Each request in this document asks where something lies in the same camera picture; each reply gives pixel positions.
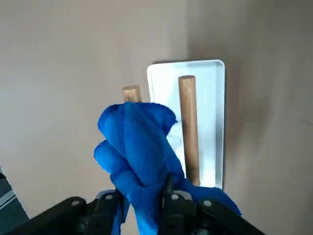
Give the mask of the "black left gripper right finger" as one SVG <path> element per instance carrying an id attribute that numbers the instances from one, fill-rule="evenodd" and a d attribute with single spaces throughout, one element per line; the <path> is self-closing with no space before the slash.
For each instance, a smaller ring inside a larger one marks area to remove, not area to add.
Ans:
<path id="1" fill-rule="evenodd" d="M 194 202 L 174 192 L 172 175 L 162 191 L 160 235 L 262 235 L 263 232 L 217 200 Z"/>

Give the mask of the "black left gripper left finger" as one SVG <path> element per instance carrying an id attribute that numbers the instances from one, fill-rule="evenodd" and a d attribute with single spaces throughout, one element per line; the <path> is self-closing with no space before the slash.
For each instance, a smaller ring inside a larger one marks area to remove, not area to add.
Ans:
<path id="1" fill-rule="evenodd" d="M 19 235 L 119 235 L 128 200 L 118 190 L 105 190 L 87 203 L 70 197 L 17 228 Z"/>

